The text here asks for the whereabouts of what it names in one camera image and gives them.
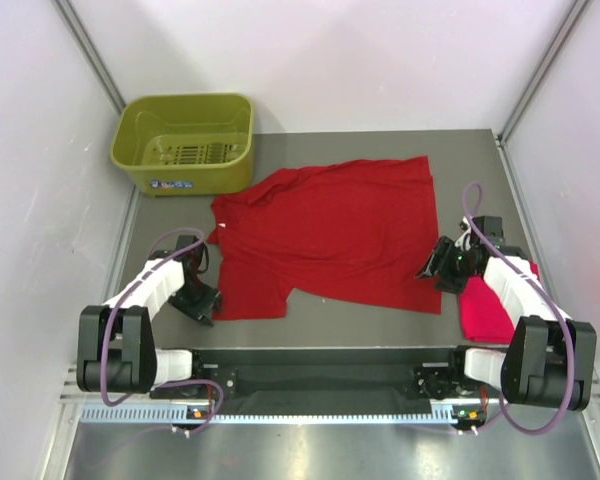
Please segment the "red t shirt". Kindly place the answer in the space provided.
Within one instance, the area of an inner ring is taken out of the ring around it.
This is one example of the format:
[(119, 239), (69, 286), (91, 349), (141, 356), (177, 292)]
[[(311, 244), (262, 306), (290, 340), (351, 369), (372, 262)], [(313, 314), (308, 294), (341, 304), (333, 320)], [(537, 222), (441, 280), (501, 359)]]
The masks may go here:
[(295, 290), (438, 314), (441, 295), (416, 275), (438, 239), (427, 157), (280, 169), (217, 196), (209, 241), (222, 255), (221, 321), (277, 319)]

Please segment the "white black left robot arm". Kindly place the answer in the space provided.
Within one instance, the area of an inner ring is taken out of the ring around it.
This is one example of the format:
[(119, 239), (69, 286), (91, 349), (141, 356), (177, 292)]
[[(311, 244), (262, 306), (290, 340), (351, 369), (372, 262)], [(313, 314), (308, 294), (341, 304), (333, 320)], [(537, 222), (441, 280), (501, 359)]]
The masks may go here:
[(222, 294), (200, 279), (209, 267), (202, 231), (179, 228), (156, 241), (176, 236), (171, 250), (151, 247), (141, 271), (114, 297), (86, 306), (79, 316), (76, 382), (83, 392), (98, 392), (107, 405), (111, 393), (123, 397), (155, 388), (176, 388), (196, 396), (207, 374), (188, 349), (156, 347), (152, 321), (164, 306), (211, 327), (221, 312)]

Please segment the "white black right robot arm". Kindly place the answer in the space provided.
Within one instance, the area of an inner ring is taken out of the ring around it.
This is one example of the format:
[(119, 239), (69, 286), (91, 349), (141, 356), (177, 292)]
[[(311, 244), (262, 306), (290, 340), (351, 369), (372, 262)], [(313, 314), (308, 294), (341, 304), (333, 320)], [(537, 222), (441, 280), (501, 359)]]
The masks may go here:
[(519, 246), (507, 244), (502, 220), (463, 219), (458, 239), (440, 237), (417, 276), (436, 289), (467, 298), (466, 313), (502, 318), (513, 335), (506, 351), (458, 347), (449, 356), (437, 398), (449, 389), (467, 396), (481, 386), (512, 404), (585, 409), (590, 401), (597, 334), (557, 307)]

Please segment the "folded pink t shirt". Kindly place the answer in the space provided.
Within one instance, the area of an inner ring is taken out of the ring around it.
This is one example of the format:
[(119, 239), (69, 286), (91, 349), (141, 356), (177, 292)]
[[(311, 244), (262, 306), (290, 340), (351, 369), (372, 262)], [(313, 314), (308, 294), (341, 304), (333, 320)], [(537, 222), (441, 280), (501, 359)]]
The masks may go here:
[(508, 345), (521, 317), (548, 311), (537, 291), (498, 257), (469, 279), (458, 302), (464, 337), (476, 343)]

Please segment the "olive green plastic basket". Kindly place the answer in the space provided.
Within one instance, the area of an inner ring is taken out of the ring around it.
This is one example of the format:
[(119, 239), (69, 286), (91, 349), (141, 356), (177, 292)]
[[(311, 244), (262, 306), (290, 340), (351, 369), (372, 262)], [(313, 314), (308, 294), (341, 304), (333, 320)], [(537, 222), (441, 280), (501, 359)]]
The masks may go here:
[(123, 110), (110, 158), (149, 196), (240, 192), (253, 177), (254, 118), (237, 93), (141, 97)]

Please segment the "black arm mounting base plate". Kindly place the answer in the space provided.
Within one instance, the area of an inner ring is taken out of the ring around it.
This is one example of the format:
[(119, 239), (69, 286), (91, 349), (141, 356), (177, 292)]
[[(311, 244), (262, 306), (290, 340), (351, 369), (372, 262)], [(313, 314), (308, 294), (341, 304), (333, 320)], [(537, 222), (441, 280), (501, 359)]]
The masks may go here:
[(221, 386), (159, 388), (159, 400), (224, 400), (224, 414), (423, 413), (431, 400), (478, 397), (457, 377), (452, 347), (198, 349), (197, 379)]

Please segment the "aluminium frame rail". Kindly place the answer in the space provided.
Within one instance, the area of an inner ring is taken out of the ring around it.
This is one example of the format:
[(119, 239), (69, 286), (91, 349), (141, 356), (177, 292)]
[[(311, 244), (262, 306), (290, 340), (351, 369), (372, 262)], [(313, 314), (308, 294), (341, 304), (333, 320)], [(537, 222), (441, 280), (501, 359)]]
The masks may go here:
[[(597, 372), (594, 372), (593, 375), (592, 398), (600, 399), (600, 378)], [(72, 364), (68, 367), (64, 377), (59, 400), (61, 402), (100, 402), (101, 397), (99, 392), (85, 392), (79, 388), (77, 384), (77, 367)]]

